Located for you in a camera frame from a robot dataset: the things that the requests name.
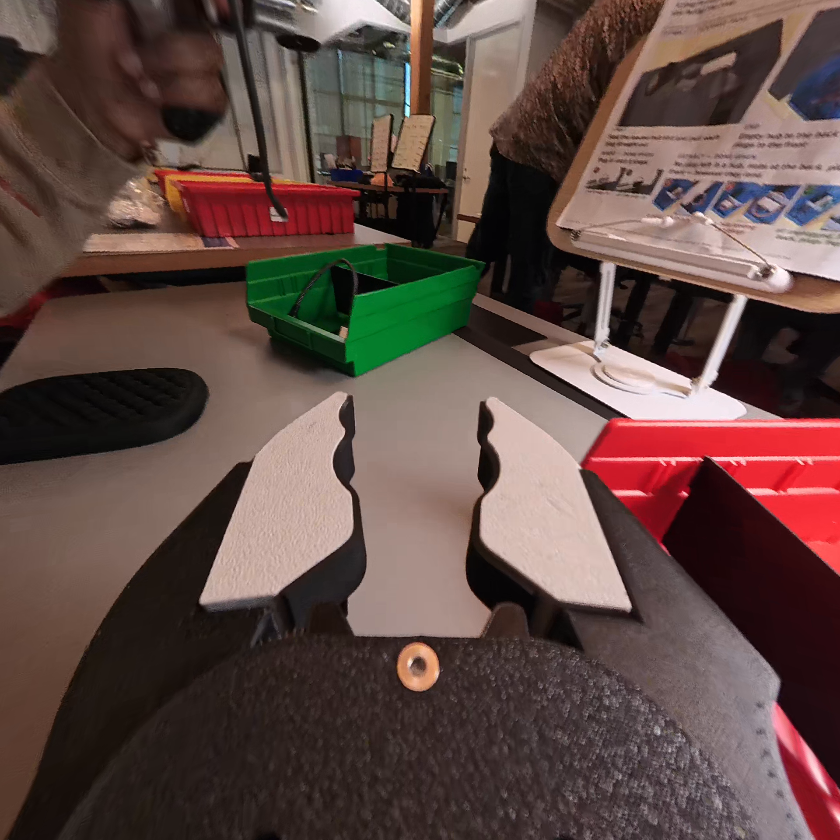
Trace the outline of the clear plastic bag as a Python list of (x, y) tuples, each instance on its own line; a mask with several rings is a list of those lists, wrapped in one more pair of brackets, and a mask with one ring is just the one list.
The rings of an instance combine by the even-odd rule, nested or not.
[(144, 175), (126, 182), (108, 205), (107, 221), (113, 228), (151, 229), (160, 225), (164, 198)]

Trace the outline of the instruction sheet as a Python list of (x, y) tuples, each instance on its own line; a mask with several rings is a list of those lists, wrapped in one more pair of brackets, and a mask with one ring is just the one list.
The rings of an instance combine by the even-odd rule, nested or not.
[(838, 281), (838, 118), (838, 2), (666, 2), (555, 225)]

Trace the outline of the green plastic bin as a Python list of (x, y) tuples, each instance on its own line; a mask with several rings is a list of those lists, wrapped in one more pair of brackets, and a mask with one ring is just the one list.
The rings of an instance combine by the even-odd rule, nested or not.
[[(356, 299), (338, 330), (329, 268), (392, 280)], [(403, 245), (356, 246), (251, 262), (250, 320), (269, 337), (346, 375), (359, 376), (466, 326), (484, 263)]]

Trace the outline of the person's left hand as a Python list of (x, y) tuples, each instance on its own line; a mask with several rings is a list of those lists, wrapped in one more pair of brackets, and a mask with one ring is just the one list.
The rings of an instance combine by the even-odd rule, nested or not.
[(56, 3), (56, 47), (46, 74), (92, 135), (135, 163), (172, 133), (164, 108), (224, 116), (224, 53), (207, 33), (170, 33), (142, 42), (124, 2)]

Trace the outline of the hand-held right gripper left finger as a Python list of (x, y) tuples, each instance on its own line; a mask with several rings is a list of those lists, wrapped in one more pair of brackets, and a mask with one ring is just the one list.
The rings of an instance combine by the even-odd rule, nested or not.
[(354, 435), (352, 395), (336, 392), (263, 445), (199, 596), (205, 611), (273, 608), (285, 632), (324, 605), (346, 619), (366, 572)]

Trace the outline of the paper sheet board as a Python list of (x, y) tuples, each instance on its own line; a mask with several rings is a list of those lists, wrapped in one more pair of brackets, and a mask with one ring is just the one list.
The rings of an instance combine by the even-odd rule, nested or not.
[(412, 114), (402, 121), (392, 154), (391, 169), (419, 173), (435, 126), (432, 114)]
[(383, 114), (371, 123), (369, 171), (387, 173), (392, 160), (393, 115)]

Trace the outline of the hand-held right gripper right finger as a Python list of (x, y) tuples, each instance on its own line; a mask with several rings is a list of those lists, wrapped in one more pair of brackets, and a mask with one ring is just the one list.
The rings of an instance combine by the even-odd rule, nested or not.
[(633, 601), (574, 457), (492, 396), (479, 405), (478, 480), (466, 560), (489, 608), (521, 607), (532, 634), (567, 611), (627, 617)]

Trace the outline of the long wooden table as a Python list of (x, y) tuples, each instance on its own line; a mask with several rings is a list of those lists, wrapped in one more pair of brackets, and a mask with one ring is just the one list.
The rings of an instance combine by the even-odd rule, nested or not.
[(193, 234), (100, 234), (111, 247), (86, 251), (59, 274), (59, 278), (117, 276), (181, 270), (210, 270), (246, 266), (249, 262), (356, 246), (409, 245), (402, 237), (355, 225), (349, 234), (294, 235), (235, 238), (235, 246), (206, 247)]

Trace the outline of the person's left forearm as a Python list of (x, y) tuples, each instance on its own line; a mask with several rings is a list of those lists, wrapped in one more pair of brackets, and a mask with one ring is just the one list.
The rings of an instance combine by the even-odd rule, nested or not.
[(1, 313), (62, 275), (141, 168), (102, 145), (37, 56), (2, 97)]

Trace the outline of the red tote bag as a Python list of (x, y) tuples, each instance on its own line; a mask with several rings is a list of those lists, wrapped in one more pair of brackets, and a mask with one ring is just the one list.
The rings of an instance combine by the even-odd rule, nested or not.
[(38, 311), (47, 303), (50, 297), (50, 289), (37, 292), (21, 308), (11, 314), (1, 317), (1, 330), (11, 330), (16, 332), (25, 331), (29, 324), (34, 320)]

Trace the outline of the red plastic bin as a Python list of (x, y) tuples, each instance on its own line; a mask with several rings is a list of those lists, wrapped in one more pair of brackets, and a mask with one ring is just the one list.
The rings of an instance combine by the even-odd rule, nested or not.
[[(728, 423), (614, 419), (604, 427), (582, 466), (598, 475), (666, 549), (665, 534), (705, 458), (722, 466), (754, 495), (762, 489), (838, 489), (839, 577), (836, 418)], [(773, 725), (794, 797), (814, 838), (838, 838), (838, 782), (778, 701)]]

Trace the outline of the red crate on far table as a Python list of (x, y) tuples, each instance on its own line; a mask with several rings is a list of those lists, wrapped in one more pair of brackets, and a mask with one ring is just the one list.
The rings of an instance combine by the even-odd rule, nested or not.
[(351, 234), (361, 195), (276, 178), (272, 192), (287, 213), (283, 220), (265, 187), (244, 173), (158, 168), (154, 178), (173, 213), (205, 238)]

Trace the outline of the black floor lamp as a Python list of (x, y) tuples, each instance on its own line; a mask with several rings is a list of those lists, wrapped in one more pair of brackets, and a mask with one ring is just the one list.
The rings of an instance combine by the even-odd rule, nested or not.
[(307, 181), (316, 181), (316, 166), (313, 160), (312, 124), (310, 116), (310, 101), (308, 93), (306, 58), (316, 53), (320, 43), (306, 35), (278, 35), (276, 37), (284, 62), (293, 67), (297, 79), (297, 110), (299, 111), (299, 134), (302, 137), (302, 152), (304, 154), (304, 168)]

